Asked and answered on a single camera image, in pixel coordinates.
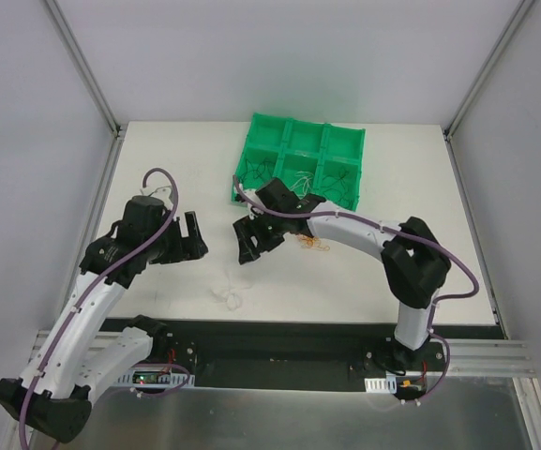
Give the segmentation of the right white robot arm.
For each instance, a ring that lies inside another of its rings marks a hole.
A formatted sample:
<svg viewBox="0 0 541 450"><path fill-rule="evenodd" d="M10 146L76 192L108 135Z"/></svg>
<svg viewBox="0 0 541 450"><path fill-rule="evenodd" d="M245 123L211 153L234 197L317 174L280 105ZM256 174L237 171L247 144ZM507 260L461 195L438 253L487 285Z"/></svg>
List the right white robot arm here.
<svg viewBox="0 0 541 450"><path fill-rule="evenodd" d="M238 197L248 213L233 224L241 264L258 260L286 234L333 241L382 263L390 292L399 302L391 340L373 352L377 367L401 375L426 357L430 308L444 285L450 260L436 247L428 225L418 217L387 228L317 194L298 197L277 178Z"/></svg>

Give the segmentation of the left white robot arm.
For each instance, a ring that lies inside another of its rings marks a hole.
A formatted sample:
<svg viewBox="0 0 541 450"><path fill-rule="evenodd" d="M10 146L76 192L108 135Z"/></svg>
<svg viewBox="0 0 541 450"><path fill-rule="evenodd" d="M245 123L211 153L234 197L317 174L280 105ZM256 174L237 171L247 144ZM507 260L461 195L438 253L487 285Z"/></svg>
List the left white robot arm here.
<svg viewBox="0 0 541 450"><path fill-rule="evenodd" d="M122 218L87 247L72 295L37 355L17 378L0 380L0 405L18 421L19 433L31 427L70 443L101 395L131 367L171 369L176 353L168 327L143 315L130 320L98 355L87 352L145 268L196 261L207 251L195 212L178 218L162 200L131 198Z"/></svg>

